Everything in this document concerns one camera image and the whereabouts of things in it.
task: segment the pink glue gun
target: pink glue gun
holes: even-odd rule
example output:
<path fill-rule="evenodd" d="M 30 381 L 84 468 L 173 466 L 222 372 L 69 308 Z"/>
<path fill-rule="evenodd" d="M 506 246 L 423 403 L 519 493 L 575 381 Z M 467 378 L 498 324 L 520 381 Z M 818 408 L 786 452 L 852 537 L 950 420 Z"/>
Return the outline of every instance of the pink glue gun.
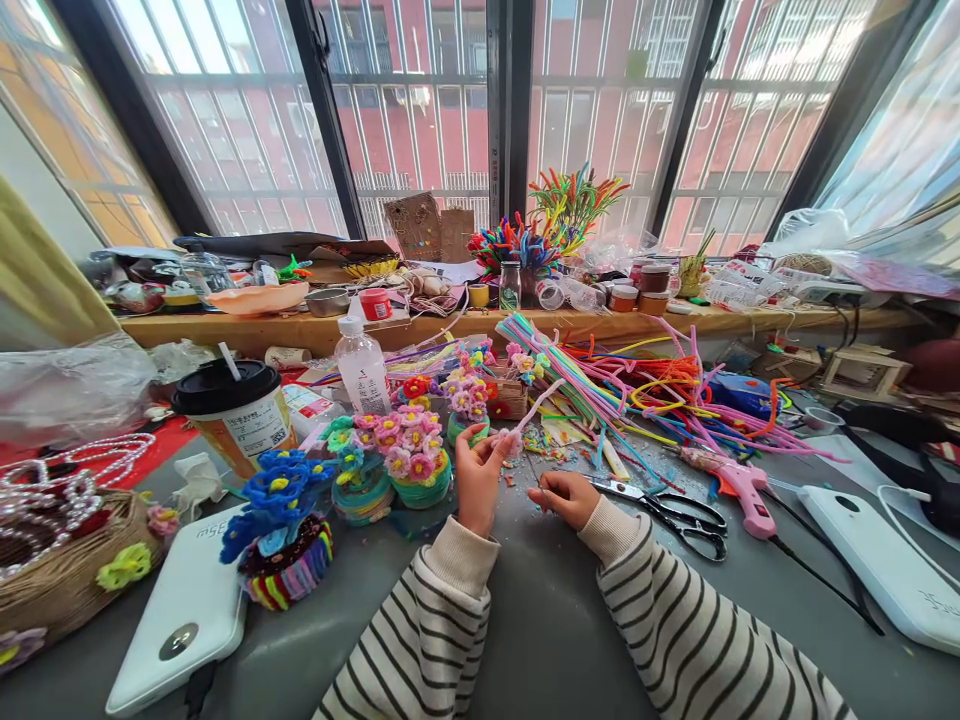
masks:
<path fill-rule="evenodd" d="M 767 474 L 763 470 L 739 465 L 735 460 L 710 450 L 696 447 L 670 449 L 690 467 L 716 475 L 720 480 L 721 493 L 740 499 L 743 527 L 750 535 L 758 540 L 766 540 L 777 534 L 777 525 L 758 492 L 767 487 Z"/>

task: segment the striped sleeve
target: striped sleeve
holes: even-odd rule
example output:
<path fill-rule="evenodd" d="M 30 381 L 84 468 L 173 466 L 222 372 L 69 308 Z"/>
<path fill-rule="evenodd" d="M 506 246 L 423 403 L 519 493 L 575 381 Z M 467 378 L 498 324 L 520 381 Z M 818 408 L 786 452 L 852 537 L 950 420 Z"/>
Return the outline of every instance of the striped sleeve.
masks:
<path fill-rule="evenodd" d="M 422 548 L 360 636 L 317 718 L 454 718 L 480 670 L 500 546 L 453 517 Z"/>
<path fill-rule="evenodd" d="M 841 720 L 853 713 L 823 673 L 720 595 L 602 498 L 581 539 L 650 700 L 663 718 Z"/>

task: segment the scissors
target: scissors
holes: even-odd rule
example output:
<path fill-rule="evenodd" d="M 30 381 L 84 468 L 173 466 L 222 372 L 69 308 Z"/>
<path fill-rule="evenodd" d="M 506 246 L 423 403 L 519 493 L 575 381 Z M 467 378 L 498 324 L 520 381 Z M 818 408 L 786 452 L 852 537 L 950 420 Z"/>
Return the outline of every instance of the scissors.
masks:
<path fill-rule="evenodd" d="M 599 475 L 587 477 L 590 478 L 590 484 L 597 490 L 640 505 L 700 557 L 710 562 L 723 562 L 726 559 L 727 544 L 724 538 L 727 536 L 727 521 L 709 505 L 674 493 L 651 495 L 638 487 L 612 478 L 602 478 Z M 684 512 L 671 505 L 692 508 L 696 514 Z M 708 543 L 713 553 L 707 552 L 702 542 L 691 542 L 691 538 Z"/>

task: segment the child's hand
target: child's hand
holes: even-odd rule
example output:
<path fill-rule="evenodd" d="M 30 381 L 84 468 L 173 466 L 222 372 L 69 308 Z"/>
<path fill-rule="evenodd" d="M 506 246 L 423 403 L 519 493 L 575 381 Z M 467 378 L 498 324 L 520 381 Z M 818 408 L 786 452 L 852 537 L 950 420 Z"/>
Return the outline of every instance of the child's hand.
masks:
<path fill-rule="evenodd" d="M 470 449 L 470 440 L 486 427 L 471 425 L 457 436 L 457 491 L 460 494 L 460 524 L 486 538 L 493 528 L 500 490 L 500 467 L 510 453 L 513 438 L 493 447 L 496 435 L 487 437 Z"/>
<path fill-rule="evenodd" d="M 577 532 L 586 527 L 590 516 L 600 502 L 600 493 L 580 473 L 545 472 L 540 476 L 540 487 L 527 490 L 544 513 L 553 510 Z"/>

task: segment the black lid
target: black lid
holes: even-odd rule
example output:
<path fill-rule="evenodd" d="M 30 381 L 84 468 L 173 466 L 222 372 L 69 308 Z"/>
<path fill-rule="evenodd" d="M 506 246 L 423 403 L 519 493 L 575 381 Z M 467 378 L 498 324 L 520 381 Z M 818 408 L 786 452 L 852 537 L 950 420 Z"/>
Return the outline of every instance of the black lid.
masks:
<path fill-rule="evenodd" d="M 170 404 L 181 415 L 211 415 L 248 405 L 280 385 L 280 373 L 259 360 L 238 360 L 240 381 L 227 361 L 213 360 L 177 383 Z"/>

